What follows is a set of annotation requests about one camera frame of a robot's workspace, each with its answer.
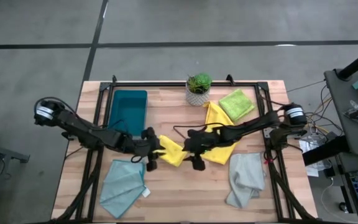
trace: wooden table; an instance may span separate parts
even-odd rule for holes
[[[100,82],[84,82],[81,91],[78,114],[88,121],[93,120],[99,84]],[[288,103],[283,81],[268,81],[268,85],[272,101]],[[236,88],[242,89],[254,103],[256,102],[255,90],[251,87],[212,87],[209,98],[211,101],[218,103],[219,99]],[[205,122],[206,108],[190,106],[185,101],[185,89],[183,87],[115,87],[114,89],[147,90],[148,108],[146,127],[152,126],[157,135],[166,135],[179,144],[183,143],[183,139],[172,129],[173,125],[197,125],[204,124]],[[103,111],[104,107],[101,110],[100,123],[103,119]],[[256,117],[258,117],[257,106],[255,110],[238,123]],[[67,153],[78,148],[78,142],[73,141],[69,144]],[[263,152],[264,150],[262,133],[259,131],[243,137],[233,154]],[[283,151],[283,156],[291,191],[306,210],[317,217],[301,152],[288,147]],[[228,181],[229,161],[226,165],[205,161],[206,169],[200,172],[193,170],[190,162],[183,162],[179,168],[176,168],[160,159],[157,160],[158,169],[145,174],[145,183],[151,190],[151,194],[147,198],[140,196],[120,220],[115,220],[113,216],[100,206],[99,194],[112,160],[130,157],[129,155],[120,154],[108,149],[104,150],[98,197],[94,210],[94,222],[277,221],[269,170],[266,164],[264,164],[264,170],[267,174],[265,178],[265,190],[260,193],[259,198],[252,199],[246,208],[238,209],[225,204],[225,199],[231,190]],[[86,149],[73,154],[65,161],[52,218],[62,214],[78,193],[83,176],[85,158]],[[285,197],[282,192],[280,200],[282,201],[284,214],[287,214]],[[85,200],[84,211],[88,211],[88,201],[89,197]]]

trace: gray cloth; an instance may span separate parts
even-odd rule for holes
[[[258,197],[265,188],[264,172],[260,153],[235,154],[230,158],[229,180],[231,192],[226,203],[244,208],[249,199]]]
[[[113,160],[103,182],[100,204],[115,218],[120,218],[146,188],[145,164]]]

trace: potted plant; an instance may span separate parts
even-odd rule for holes
[[[212,79],[207,73],[189,77],[186,82],[186,100],[193,106],[201,106],[208,101]]]

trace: green cloth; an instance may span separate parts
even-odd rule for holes
[[[251,100],[240,89],[221,98],[219,105],[233,122],[236,122],[255,108]]]

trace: concrete floor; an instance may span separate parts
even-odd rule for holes
[[[90,43],[101,3],[0,0],[0,44]],[[110,0],[104,18],[102,43],[358,40],[358,0]],[[0,145],[31,154],[28,164],[9,167],[12,177],[0,194],[0,223],[49,219],[67,142],[61,130],[35,126],[32,107],[50,95],[75,106],[88,54],[89,49],[0,50]],[[238,80],[281,79],[290,90],[320,81],[325,70],[357,57],[358,45],[98,49],[90,80],[110,80],[113,74],[119,80],[183,80],[208,72],[214,79],[227,74]],[[323,86],[288,96],[314,111]],[[325,116],[339,123],[333,105]],[[319,217],[340,222],[319,199],[330,181],[310,182]],[[326,206],[357,220],[337,209],[343,201],[338,192],[338,187],[326,192]]]

